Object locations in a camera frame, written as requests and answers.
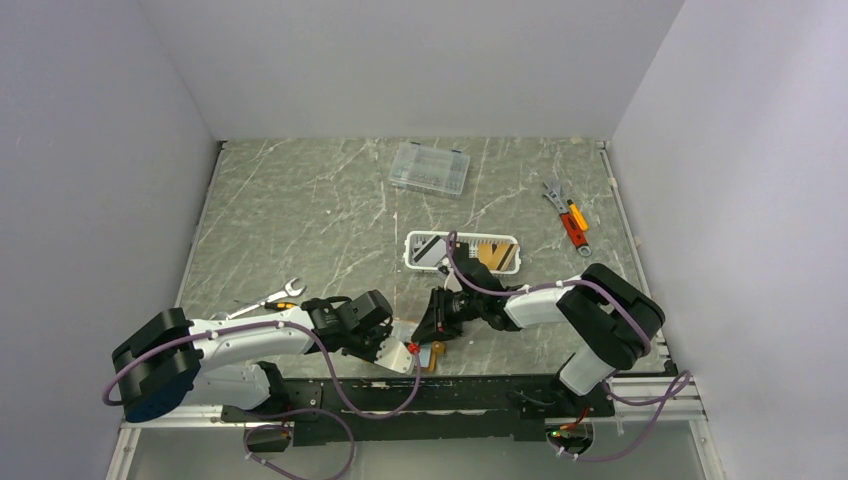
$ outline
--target table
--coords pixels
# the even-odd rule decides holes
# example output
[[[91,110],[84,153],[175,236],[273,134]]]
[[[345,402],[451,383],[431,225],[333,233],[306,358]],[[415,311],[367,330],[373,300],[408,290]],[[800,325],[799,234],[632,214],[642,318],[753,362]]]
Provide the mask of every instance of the table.
[[[471,156],[462,196],[442,198],[397,189],[389,167],[402,141]],[[417,322],[438,276],[403,263],[411,230],[512,235],[521,270],[505,285],[569,278],[604,263],[640,285],[621,211],[595,142],[583,138],[301,138],[224,144],[181,292],[189,318],[210,318],[279,290],[292,277],[308,285],[302,299],[378,289],[397,321]],[[590,258],[577,254],[542,180],[557,177],[589,222]],[[522,332],[492,330],[482,320],[448,342],[438,375],[553,373],[580,337],[568,324]],[[320,355],[278,356],[289,377],[326,377]],[[334,355],[343,377],[392,372]],[[658,349],[633,369],[663,370]]]

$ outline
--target red object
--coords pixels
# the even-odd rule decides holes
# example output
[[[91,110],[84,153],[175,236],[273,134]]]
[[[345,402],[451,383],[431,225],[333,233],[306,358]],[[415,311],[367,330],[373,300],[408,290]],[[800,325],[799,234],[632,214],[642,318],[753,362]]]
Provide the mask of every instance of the red object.
[[[571,213],[561,213],[559,215],[559,219],[562,220],[562,224],[565,227],[565,231],[568,232],[568,238],[571,239],[571,243],[574,244],[574,248],[580,248],[583,246],[589,246],[588,240],[586,240],[586,235],[583,235],[583,230],[577,225],[577,221],[574,220],[574,216]]]

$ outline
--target gray marble tabletop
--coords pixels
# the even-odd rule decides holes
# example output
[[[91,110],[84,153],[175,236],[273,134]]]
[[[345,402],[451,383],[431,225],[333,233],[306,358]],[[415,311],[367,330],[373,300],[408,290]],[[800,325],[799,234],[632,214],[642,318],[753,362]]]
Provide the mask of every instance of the gray marble tabletop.
[[[398,322],[418,322],[430,289],[442,282],[403,263],[412,230],[512,235],[521,269],[507,285],[565,279],[590,263],[608,265],[634,285],[638,276],[621,215],[593,141],[581,138],[418,138],[425,146],[471,156],[460,198],[403,189],[388,181],[398,138],[230,141],[219,159],[182,307],[190,318],[238,306],[279,290],[292,277],[308,285],[301,299],[378,289]],[[590,225],[590,258],[577,254],[542,180],[556,177]],[[580,339],[570,325],[517,333],[476,320],[448,343],[438,375],[553,373]],[[290,377],[325,377],[320,355],[273,357]],[[391,373],[334,355],[346,377]],[[635,371],[660,371],[656,353]]]

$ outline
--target robotic hand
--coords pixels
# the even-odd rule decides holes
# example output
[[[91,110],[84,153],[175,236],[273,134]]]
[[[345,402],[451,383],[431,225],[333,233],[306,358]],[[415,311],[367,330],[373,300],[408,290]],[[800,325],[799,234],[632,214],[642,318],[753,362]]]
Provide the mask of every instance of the robotic hand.
[[[451,266],[454,270],[448,273],[463,280],[462,290],[431,291],[427,311],[412,341],[426,344],[451,340],[462,334],[463,322],[476,318],[482,318],[495,330],[507,332],[569,322],[583,342],[556,373],[551,390],[542,392],[548,401],[588,405],[584,397],[596,386],[600,389],[600,382],[616,370],[629,370],[649,351],[650,339],[665,321],[662,309],[654,301],[601,264],[589,266],[568,281],[538,290],[502,286],[475,258],[454,258]],[[587,286],[589,282],[606,291],[641,331],[619,311],[608,313],[610,302]]]
[[[179,405],[232,405],[255,414],[285,411],[290,402],[277,366],[244,363],[319,352],[307,330],[331,352],[341,350],[407,373],[413,359],[406,346],[390,336],[391,321],[392,308],[377,290],[354,300],[314,298],[282,312],[226,322],[188,320],[181,308],[171,308],[112,353],[116,372],[135,365],[118,381],[122,400],[111,402],[124,407],[128,422],[151,420]],[[215,333],[223,330],[226,335]],[[163,347],[139,362],[146,352]]]

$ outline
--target metal frame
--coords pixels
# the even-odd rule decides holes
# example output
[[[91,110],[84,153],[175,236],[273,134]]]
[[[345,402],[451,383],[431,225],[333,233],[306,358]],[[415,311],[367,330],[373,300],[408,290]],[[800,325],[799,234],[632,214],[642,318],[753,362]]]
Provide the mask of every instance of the metal frame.
[[[624,231],[627,236],[628,245],[633,254],[636,263],[637,274],[639,281],[642,284],[643,291],[650,295],[647,278],[642,268],[642,263],[639,259],[636,241],[633,237],[633,232],[630,229],[630,223],[627,220],[627,215],[624,211],[624,205],[621,201],[621,195],[618,191],[618,182],[612,172],[612,167],[609,161],[609,141],[599,141],[596,144],[598,153],[604,163],[604,168],[609,175],[609,184],[615,198],[616,205],[621,213]],[[215,169],[212,173],[212,179],[206,191],[206,200],[203,204],[200,218],[195,227],[194,237],[192,239],[191,250],[186,262],[186,268],[183,272],[183,278],[180,282],[180,289],[177,293],[175,306],[179,306],[182,300],[183,291],[188,280],[188,273],[191,268],[191,263],[194,258],[197,240],[200,236],[200,231],[203,226],[203,220],[206,217],[206,211],[209,206],[209,199],[212,195],[212,190],[215,187],[215,182],[218,178],[218,172],[221,167],[222,156],[226,148],[226,143],[222,142],[221,150],[218,154],[218,159],[215,163]],[[662,330],[657,332],[658,345],[660,355],[666,360],[671,360],[668,344],[662,334]],[[623,398],[627,399],[644,399],[656,397],[665,393],[672,378],[668,376],[657,375],[632,375],[626,377],[618,377],[612,379],[610,387],[612,391]],[[614,401],[616,415],[613,417],[595,417],[593,422],[615,422],[618,425],[619,433],[623,432],[625,422],[644,422],[650,418],[654,411],[654,406],[633,407],[625,405],[621,402]],[[115,446],[115,451],[112,455],[112,462],[109,465],[109,470],[106,474],[106,480],[125,480],[129,475],[130,466],[135,455],[141,431],[146,428],[250,428],[261,425],[259,423],[225,423],[221,421],[221,406],[190,406],[179,407],[173,412],[164,415],[161,418],[145,422],[143,424],[129,424],[122,422],[118,433],[118,441]],[[549,418],[546,419],[548,424],[567,423],[573,419],[568,418]],[[688,421],[692,437],[698,452],[698,457],[701,461],[701,467],[704,471],[704,476],[707,480],[724,480],[724,470],[721,466],[721,461],[718,456],[715,443],[713,442],[710,433],[707,416],[704,411],[704,406],[701,403],[701,397],[698,393],[697,384],[694,381],[683,389],[679,395],[673,397],[663,409],[663,414],[659,421]]]

